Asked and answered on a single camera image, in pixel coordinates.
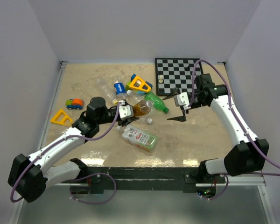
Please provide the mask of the amber tea bottle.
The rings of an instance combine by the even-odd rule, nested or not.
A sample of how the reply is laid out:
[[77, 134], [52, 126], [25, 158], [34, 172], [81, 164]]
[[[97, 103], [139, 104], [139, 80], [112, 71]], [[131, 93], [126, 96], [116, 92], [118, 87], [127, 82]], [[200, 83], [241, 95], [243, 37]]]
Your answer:
[[133, 115], [135, 117], [141, 117], [148, 115], [151, 112], [154, 102], [152, 100], [141, 100], [133, 106]]

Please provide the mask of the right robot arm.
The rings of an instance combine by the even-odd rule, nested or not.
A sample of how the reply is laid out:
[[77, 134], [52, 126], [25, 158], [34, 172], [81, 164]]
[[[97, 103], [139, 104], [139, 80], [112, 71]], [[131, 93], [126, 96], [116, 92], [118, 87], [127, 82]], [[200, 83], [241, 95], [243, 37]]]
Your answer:
[[245, 123], [227, 86], [216, 85], [210, 74], [199, 75], [195, 77], [194, 82], [197, 89], [193, 93], [173, 88], [165, 97], [173, 98], [175, 105], [182, 111], [182, 116], [174, 117], [173, 120], [185, 122], [189, 110], [209, 106], [223, 123], [233, 148], [224, 158], [202, 161], [192, 178], [196, 182], [210, 183], [220, 174], [238, 176], [261, 171], [266, 161], [264, 157], [268, 153], [269, 143], [266, 139], [259, 139]]

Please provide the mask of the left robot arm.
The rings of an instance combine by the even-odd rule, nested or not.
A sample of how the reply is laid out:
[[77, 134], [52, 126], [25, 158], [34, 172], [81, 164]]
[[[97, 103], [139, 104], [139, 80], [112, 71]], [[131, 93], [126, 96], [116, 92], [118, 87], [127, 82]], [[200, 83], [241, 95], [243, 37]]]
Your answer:
[[11, 202], [22, 199], [33, 202], [47, 188], [67, 180], [83, 183], [90, 173], [81, 160], [71, 159], [60, 166], [55, 163], [84, 143], [105, 137], [106, 133], [96, 136], [100, 125], [110, 124], [109, 132], [115, 124], [127, 126], [136, 120], [138, 117], [126, 100], [107, 108], [104, 98], [92, 98], [86, 110], [59, 138], [35, 153], [28, 156], [19, 154], [14, 158], [7, 181], [12, 187]]

